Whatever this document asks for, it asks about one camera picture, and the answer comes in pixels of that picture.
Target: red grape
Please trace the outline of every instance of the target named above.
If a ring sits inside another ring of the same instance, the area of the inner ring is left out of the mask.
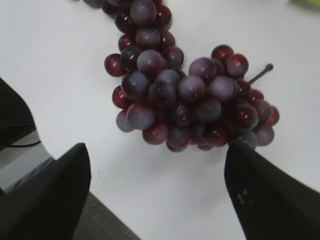
[[[150,25],[156,18],[156,6],[150,0],[135,0],[130,7],[130,15],[138,25]]]
[[[156,112],[147,103],[135,102],[129,107],[126,117],[132,127],[145,130],[155,123]]]
[[[261,91],[259,91],[259,90],[252,89],[249,92],[249,102],[250,103],[253,103],[256,100],[263,100],[264,98],[265,97],[264,97],[263,93]]]
[[[195,103],[206,93],[204,81],[198,76],[186,76],[177,85],[179,96],[187,103]]]
[[[120,52],[124,50],[126,47],[132,46],[135,44],[135,38],[132,35],[125,34],[119,38],[118,47]]]
[[[205,124],[195,123],[191,126],[191,140],[198,146],[206,146],[209,144],[208,139],[204,136],[206,129]]]
[[[193,110],[183,103],[177,101],[169,111],[169,117],[178,126],[186,126],[193,122],[194,112]]]
[[[122,78],[121,89],[128,99],[136,100],[146,95],[149,81],[139,71],[131,72]]]
[[[171,19],[172,13],[170,9],[165,5],[161,5],[156,11],[155,19],[152,25],[157,29],[165,29],[170,24]]]
[[[257,110],[249,104],[238,104],[234,110],[234,121],[237,127],[252,130],[259,122]]]
[[[163,51],[163,57],[170,69],[178,69],[184,63],[184,52],[177,46],[169,46]]]
[[[229,57],[234,54],[234,50],[227,45],[220,45],[213,49],[211,57],[224,63]]]
[[[141,49],[156,49],[160,44],[160,33],[154,27],[140,28],[135,34],[135,44]]]
[[[217,121],[221,116],[221,104],[214,97],[207,97],[195,106],[195,117],[204,124]]]
[[[272,106],[272,110],[272,117],[270,117],[268,121],[266,121],[266,125],[269,127],[273,127],[274,125],[276,125],[280,119],[279,110],[275,106]]]
[[[261,125],[254,130],[257,138],[257,145],[264,147],[272,143],[275,132],[270,126]]]
[[[241,77],[247,73],[249,63],[245,56],[237,53],[225,61],[225,69],[230,76]]]
[[[106,57],[104,67],[107,73],[113,77],[121,77],[127,72],[121,63],[120,54],[117,53]]]
[[[205,82],[215,79],[216,73],[216,66],[207,57],[194,60],[189,67],[189,75],[198,76]]]
[[[138,70],[144,73],[149,79],[153,79],[162,70],[162,56],[155,50],[145,50],[138,57],[137,67]]]
[[[260,123],[266,123],[272,117],[273,109],[266,101],[259,99],[254,101],[252,105],[258,113]]]
[[[116,125],[118,126],[118,128],[125,132],[125,133],[130,133],[132,132],[134,129],[134,127],[132,127],[132,125],[128,122],[127,119],[127,110],[122,110],[121,112],[119,112],[119,114],[116,116]]]
[[[130,16],[130,11],[127,8],[120,9],[114,18],[116,27],[125,34],[134,34],[137,30],[137,25]]]
[[[138,48],[137,46],[130,45],[126,47],[121,52],[121,62],[125,69],[127,69],[130,72],[134,72],[138,70],[137,61],[138,57],[143,51]]]
[[[114,105],[121,109],[128,109],[132,104],[132,101],[129,100],[125,93],[122,91],[121,86],[117,86],[112,93],[112,101]]]
[[[152,145],[163,144],[169,135],[169,128],[163,122],[156,122],[146,130],[143,130],[143,139]]]
[[[149,101],[161,110],[171,108],[177,99],[176,90],[171,84],[155,82],[149,89]]]

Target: purple grape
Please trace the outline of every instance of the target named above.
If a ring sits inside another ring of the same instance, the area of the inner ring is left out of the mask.
[[[184,52],[177,46],[169,46],[163,51],[163,57],[170,69],[179,69],[184,63]]]
[[[124,8],[130,7],[131,3],[133,2],[133,0],[108,0],[108,1],[112,5],[124,7]]]
[[[127,69],[130,72],[134,72],[138,70],[137,67],[137,61],[138,57],[143,51],[138,48],[137,46],[130,45],[126,47],[122,52],[121,52],[121,62],[125,69]]]
[[[169,128],[164,122],[157,122],[146,130],[143,130],[143,139],[152,145],[163,144],[169,135]]]
[[[206,93],[204,81],[198,76],[186,76],[177,85],[179,96],[187,103],[195,103]]]
[[[126,110],[122,110],[116,116],[116,125],[121,131],[125,133],[130,133],[133,130],[135,130],[134,127],[132,127],[131,124],[128,122]]]
[[[141,49],[156,49],[160,44],[160,33],[154,27],[140,28],[135,34],[135,44]]]
[[[185,148],[191,142],[189,128],[171,126],[166,142],[173,149]]]
[[[155,123],[156,112],[149,104],[135,102],[129,107],[126,117],[132,127],[145,130]]]
[[[214,97],[208,97],[195,106],[194,114],[201,123],[212,123],[221,116],[221,104]]]
[[[205,82],[215,79],[216,73],[216,66],[207,57],[194,60],[189,67],[189,75],[198,76]]]
[[[230,144],[234,140],[240,140],[243,143],[247,144],[253,150],[256,149],[258,145],[257,135],[253,131],[240,131],[235,133],[235,137],[232,139]]]
[[[182,101],[177,101],[170,109],[169,117],[176,125],[186,126],[193,122],[194,112]]]
[[[204,136],[206,125],[195,123],[191,127],[191,140],[198,146],[206,146],[209,144],[208,139]]]
[[[272,117],[273,108],[266,101],[258,99],[254,101],[252,105],[255,107],[258,113],[260,123],[266,123]]]
[[[152,84],[149,88],[148,96],[150,103],[161,110],[171,108],[177,99],[174,86],[161,82]]]
[[[249,63],[245,56],[237,53],[226,60],[225,69],[229,76],[241,77],[247,73]]]
[[[155,83],[171,84],[176,86],[180,80],[178,73],[171,69],[165,69],[155,78]]]
[[[217,75],[225,75],[225,67],[224,65],[217,59],[212,58],[211,61],[215,65],[216,74]]]
[[[162,70],[162,56],[155,50],[145,50],[138,57],[137,67],[140,72],[147,76],[147,78],[153,79]]]
[[[262,125],[254,130],[257,138],[257,145],[258,146],[267,146],[275,138],[275,132],[270,126]]]
[[[230,100],[235,95],[236,81],[227,76],[217,76],[206,88],[207,93],[220,102]]]
[[[141,26],[150,25],[156,18],[156,6],[150,0],[135,0],[130,7],[132,19]]]
[[[168,30],[160,30],[160,50],[176,45],[175,37]]]
[[[122,78],[121,89],[124,95],[131,100],[142,98],[149,88],[149,81],[143,73],[135,71]]]
[[[259,116],[253,106],[243,103],[235,106],[234,121],[238,128],[252,130],[259,123]]]

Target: white table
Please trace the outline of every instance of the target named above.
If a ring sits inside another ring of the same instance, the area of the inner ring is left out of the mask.
[[[250,62],[248,78],[278,106],[275,141],[257,151],[320,190],[320,15],[287,0],[171,0],[171,31],[185,69],[229,44]],[[120,79],[105,57],[121,33],[101,10],[72,0],[0,1],[0,76],[26,101],[54,157],[84,142],[91,191],[143,240],[244,240],[226,191],[227,148],[171,153],[121,133],[111,94]]]

